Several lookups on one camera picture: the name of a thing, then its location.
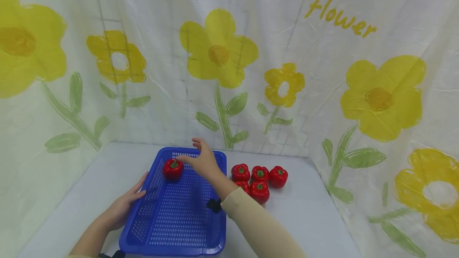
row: red bell pepper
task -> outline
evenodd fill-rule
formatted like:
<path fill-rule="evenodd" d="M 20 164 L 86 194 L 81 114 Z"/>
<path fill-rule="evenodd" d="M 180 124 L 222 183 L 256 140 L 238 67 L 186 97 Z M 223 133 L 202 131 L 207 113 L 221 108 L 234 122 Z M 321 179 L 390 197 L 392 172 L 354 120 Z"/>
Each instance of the red bell pepper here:
<path fill-rule="evenodd" d="M 163 167 L 163 175 L 166 180 L 179 180 L 183 172 L 183 162 L 177 159 L 169 159 Z"/>
<path fill-rule="evenodd" d="M 252 180 L 255 182 L 268 182 L 269 170 L 266 167 L 256 166 L 252 168 Z"/>
<path fill-rule="evenodd" d="M 288 173 L 286 170 L 281 168 L 280 166 L 275 166 L 270 172 L 269 172 L 269 184 L 273 188 L 283 188 L 284 185 L 286 185 L 288 178 Z"/>
<path fill-rule="evenodd" d="M 244 189 L 246 194 L 250 195 L 249 183 L 248 182 L 243 182 L 242 180 L 238 180 L 237 182 L 234 182 L 234 184 L 239 186 L 240 188 Z"/>
<path fill-rule="evenodd" d="M 250 185 L 250 196 L 259 204 L 265 204 L 269 200 L 268 183 L 252 182 Z"/>
<path fill-rule="evenodd" d="M 231 169 L 233 182 L 248 182 L 250 179 L 249 167 L 247 164 L 237 164 Z"/>

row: table surface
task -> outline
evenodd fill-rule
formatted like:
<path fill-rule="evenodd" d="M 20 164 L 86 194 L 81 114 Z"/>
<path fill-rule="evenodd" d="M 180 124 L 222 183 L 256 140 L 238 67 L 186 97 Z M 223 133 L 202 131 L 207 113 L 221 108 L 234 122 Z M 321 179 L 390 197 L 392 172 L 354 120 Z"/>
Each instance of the table surface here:
<path fill-rule="evenodd" d="M 65 257 L 93 219 L 150 170 L 162 148 L 135 143 L 108 144 L 18 258 Z M 228 174 L 231 167 L 239 163 L 247 164 L 250 169 L 255 165 L 268 169 L 281 165 L 289 172 L 286 186 L 271 190 L 265 208 L 287 228 L 308 258 L 362 257 L 311 160 L 233 151 L 224 153 Z M 119 249 L 120 235 L 121 231 L 109 235 L 104 253 L 111 256 Z M 218 257 L 257 257 L 230 219 L 226 246 Z"/>

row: beige sleeve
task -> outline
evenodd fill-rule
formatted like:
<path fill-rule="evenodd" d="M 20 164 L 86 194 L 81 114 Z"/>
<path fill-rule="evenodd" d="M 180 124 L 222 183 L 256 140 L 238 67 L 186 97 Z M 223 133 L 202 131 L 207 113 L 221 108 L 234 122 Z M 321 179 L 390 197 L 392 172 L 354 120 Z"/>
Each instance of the beige sleeve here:
<path fill-rule="evenodd" d="M 222 202 L 226 211 L 259 258 L 304 258 L 292 235 L 241 188 Z"/>

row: hand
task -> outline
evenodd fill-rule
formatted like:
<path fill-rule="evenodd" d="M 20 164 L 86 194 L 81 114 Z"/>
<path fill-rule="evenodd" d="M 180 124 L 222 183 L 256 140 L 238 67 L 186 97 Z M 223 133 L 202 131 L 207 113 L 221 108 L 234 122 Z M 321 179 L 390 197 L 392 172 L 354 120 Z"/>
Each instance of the hand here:
<path fill-rule="evenodd" d="M 110 207 L 108 207 L 108 209 L 96 219 L 95 222 L 98 222 L 107 231 L 114 231 L 123 227 L 126 224 L 132 204 L 136 200 L 144 197 L 146 193 L 146 191 L 138 191 L 142 188 L 147 174 L 148 172 L 146 172 L 141 177 L 141 180 L 139 180 L 139 182 L 137 182 L 137 184 L 128 192 L 118 197 L 117 200 L 115 200 L 114 203 L 112 203 Z"/>
<path fill-rule="evenodd" d="M 214 152 L 209 148 L 206 141 L 199 137 L 194 137 L 191 140 L 193 141 L 193 146 L 200 151 L 200 155 L 197 158 L 181 155 L 177 159 L 190 164 L 196 173 L 206 180 L 222 174 L 220 168 L 218 168 L 217 161 L 215 161 Z"/>

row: wrinkled fabric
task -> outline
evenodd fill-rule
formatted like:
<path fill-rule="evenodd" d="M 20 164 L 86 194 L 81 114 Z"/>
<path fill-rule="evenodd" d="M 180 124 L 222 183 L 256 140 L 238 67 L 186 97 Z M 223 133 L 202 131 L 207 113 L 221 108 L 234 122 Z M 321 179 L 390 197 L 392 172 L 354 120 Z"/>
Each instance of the wrinkled fabric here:
<path fill-rule="evenodd" d="M 191 137 L 310 156 L 365 258 L 459 251 L 458 0 L 0 3 L 6 258 L 109 141 Z"/>

